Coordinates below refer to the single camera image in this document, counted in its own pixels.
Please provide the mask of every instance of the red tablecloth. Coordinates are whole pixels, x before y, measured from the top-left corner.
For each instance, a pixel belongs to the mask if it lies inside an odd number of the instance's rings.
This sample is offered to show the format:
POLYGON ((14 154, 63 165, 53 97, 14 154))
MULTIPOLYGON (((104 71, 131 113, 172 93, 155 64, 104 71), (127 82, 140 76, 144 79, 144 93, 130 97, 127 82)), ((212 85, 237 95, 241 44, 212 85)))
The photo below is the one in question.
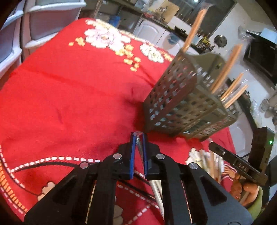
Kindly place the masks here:
MULTIPOLYGON (((0 192, 20 219, 73 164, 100 162, 143 130, 142 102, 171 60, 130 33, 80 19, 11 74, 0 92, 0 192)), ((179 163, 192 147, 207 150, 207 142, 148 136, 179 163)), ((229 129, 212 139, 235 151, 229 129)), ((135 170, 118 183, 115 224, 162 224, 138 154, 135 170)))

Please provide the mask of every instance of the metal rivet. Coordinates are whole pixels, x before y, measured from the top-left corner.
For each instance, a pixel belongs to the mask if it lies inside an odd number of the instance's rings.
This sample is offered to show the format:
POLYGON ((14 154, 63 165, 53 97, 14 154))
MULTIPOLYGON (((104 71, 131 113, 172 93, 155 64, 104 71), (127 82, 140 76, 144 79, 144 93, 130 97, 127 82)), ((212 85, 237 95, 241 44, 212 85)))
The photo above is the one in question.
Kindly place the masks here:
POLYGON ((87 168, 88 168, 88 163, 87 163, 87 162, 82 162, 82 163, 80 164, 80 167, 81 167, 82 169, 87 169, 87 168))
POLYGON ((157 159, 164 159, 165 155, 160 153, 160 154, 157 154, 156 157, 157 159))
POLYGON ((192 168, 193 170, 196 170, 198 168, 198 165, 195 162, 192 162, 189 164, 189 167, 192 168))
POLYGON ((114 159, 120 159, 122 155, 120 153, 115 153, 114 154, 114 159))

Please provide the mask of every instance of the person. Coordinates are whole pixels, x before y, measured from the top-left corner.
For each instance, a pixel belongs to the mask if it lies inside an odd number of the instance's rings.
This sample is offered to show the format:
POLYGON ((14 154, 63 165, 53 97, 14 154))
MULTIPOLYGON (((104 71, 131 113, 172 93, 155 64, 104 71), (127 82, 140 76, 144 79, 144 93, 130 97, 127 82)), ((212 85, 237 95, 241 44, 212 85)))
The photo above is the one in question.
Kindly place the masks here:
POLYGON ((242 184, 239 182, 239 178, 240 175, 236 173, 231 186, 230 194, 239 201, 241 198, 242 188, 249 192, 248 197, 242 205, 247 208, 252 215, 252 218, 255 220, 262 212, 263 189, 255 183, 244 183, 242 187, 242 184))

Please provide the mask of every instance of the orange striped pattern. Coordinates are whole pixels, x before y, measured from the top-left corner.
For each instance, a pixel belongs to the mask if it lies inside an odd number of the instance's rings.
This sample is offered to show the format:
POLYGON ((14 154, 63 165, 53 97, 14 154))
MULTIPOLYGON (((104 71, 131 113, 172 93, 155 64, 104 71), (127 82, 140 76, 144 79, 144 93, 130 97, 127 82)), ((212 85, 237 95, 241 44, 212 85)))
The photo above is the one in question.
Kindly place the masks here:
POLYGON ((3 168, 2 168, 1 162, 0 162, 0 186, 2 186, 2 188, 6 191, 6 193, 9 195, 10 199, 14 202, 14 204, 16 204, 22 210, 24 210, 24 212, 28 211, 28 209, 25 208, 25 206, 22 205, 22 203, 17 199, 15 193, 13 192, 11 187, 9 186, 9 183, 7 182, 6 176, 4 175, 4 171, 3 171, 3 168))

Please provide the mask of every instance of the gray plastic basket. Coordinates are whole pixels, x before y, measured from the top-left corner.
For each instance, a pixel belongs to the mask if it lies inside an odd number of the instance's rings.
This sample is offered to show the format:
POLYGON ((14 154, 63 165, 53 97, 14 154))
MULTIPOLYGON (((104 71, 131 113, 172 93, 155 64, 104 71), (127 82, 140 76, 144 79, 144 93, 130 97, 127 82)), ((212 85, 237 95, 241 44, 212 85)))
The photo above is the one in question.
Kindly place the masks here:
POLYGON ((179 51, 143 103, 145 132, 206 139, 234 123, 236 107, 225 109, 209 90, 224 64, 216 54, 179 51))

